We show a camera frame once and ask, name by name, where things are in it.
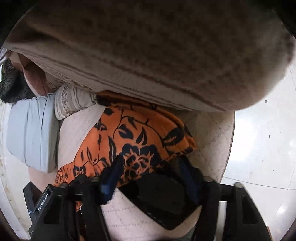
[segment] orange floral fabric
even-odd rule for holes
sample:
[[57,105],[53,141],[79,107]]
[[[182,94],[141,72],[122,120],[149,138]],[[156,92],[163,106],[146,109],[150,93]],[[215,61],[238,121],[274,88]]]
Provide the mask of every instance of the orange floral fabric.
[[107,107],[74,160],[58,170],[55,185],[70,183],[81,173],[99,176],[121,155],[121,186],[196,148],[185,124],[155,104],[110,91],[100,92],[97,100]]

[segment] screw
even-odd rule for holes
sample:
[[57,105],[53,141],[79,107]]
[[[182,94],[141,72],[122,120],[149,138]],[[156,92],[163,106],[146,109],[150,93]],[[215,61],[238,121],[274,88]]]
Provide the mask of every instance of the screw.
[[91,177],[91,178],[90,178],[90,181],[91,181],[92,183],[97,183],[97,182],[100,181],[100,177]]
[[235,186],[236,188],[243,188],[243,187],[244,187],[244,186],[243,186],[241,183],[239,183],[239,182],[235,183],[234,186]]
[[61,183],[60,187],[61,188],[66,188],[68,186],[68,183]]
[[207,176],[207,177],[204,177],[204,181],[207,183],[211,183],[213,181],[213,179],[211,177]]

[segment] beige blanket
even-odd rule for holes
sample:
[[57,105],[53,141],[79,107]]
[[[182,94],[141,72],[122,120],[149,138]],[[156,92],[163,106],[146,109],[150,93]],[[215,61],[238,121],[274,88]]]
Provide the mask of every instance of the beige blanket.
[[262,99],[294,41],[272,10],[245,0],[41,0],[4,47],[47,74],[185,110]]

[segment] white floor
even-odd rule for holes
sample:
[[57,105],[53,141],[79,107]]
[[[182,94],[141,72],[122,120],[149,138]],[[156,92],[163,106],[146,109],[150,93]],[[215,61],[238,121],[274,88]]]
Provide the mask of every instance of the white floor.
[[27,240],[31,220],[26,208],[23,188],[29,183],[28,167],[6,148],[10,106],[0,102],[0,209],[17,236]]
[[296,64],[256,105],[235,114],[229,162],[222,183],[241,182],[273,241],[296,219]]

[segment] black furry object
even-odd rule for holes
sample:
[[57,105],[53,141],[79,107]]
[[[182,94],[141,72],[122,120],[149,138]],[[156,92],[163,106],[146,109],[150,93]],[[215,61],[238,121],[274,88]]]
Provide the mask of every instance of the black furry object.
[[2,80],[0,82],[0,100],[4,103],[13,103],[22,99],[34,97],[30,90],[23,72],[18,71],[10,59],[2,65]]

